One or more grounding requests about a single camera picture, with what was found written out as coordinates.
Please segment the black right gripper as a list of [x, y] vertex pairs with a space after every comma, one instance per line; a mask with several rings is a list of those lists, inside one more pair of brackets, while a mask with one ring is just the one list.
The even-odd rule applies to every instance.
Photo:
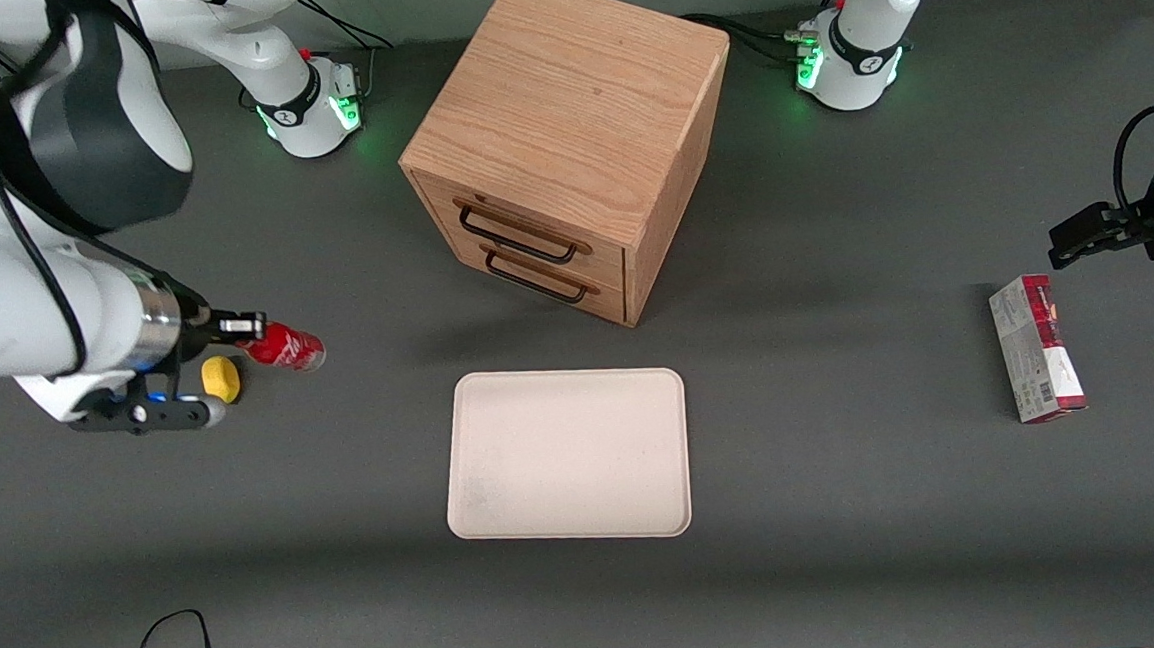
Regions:
[[[213, 341], [212, 310], [205, 297], [177, 299], [180, 329], [175, 341], [177, 366], [185, 366]], [[254, 336], [267, 333], [267, 314], [222, 312], [218, 315], [220, 342], [232, 348], [252, 347]]]

